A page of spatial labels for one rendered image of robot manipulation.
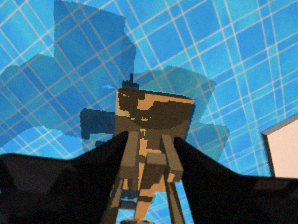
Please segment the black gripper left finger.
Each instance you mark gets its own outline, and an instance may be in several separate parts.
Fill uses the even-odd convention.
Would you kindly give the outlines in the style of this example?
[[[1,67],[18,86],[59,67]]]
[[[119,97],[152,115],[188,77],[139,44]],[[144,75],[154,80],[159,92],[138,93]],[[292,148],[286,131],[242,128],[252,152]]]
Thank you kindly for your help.
[[[123,131],[73,159],[0,154],[0,191],[65,196],[75,224],[100,224],[128,140]]]

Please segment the wooden catapult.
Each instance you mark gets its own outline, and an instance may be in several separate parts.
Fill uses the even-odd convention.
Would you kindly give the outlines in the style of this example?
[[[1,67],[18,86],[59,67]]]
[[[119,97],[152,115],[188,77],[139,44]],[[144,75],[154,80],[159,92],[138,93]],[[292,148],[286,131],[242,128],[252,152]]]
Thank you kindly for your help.
[[[171,224],[185,224],[175,186],[183,166],[173,142],[184,139],[193,104],[189,97],[117,89],[114,137],[128,131],[128,140],[100,224],[116,224],[118,209],[135,211],[120,224],[155,224],[144,220],[155,192],[167,193]],[[137,201],[121,200],[123,189],[139,190]]]

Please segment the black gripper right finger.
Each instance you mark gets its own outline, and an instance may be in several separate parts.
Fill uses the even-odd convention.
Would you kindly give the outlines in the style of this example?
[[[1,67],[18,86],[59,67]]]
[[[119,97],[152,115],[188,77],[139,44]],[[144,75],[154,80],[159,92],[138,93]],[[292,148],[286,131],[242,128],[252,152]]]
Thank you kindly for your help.
[[[255,198],[298,198],[298,178],[236,173],[180,137],[174,147],[194,224],[237,224]]]

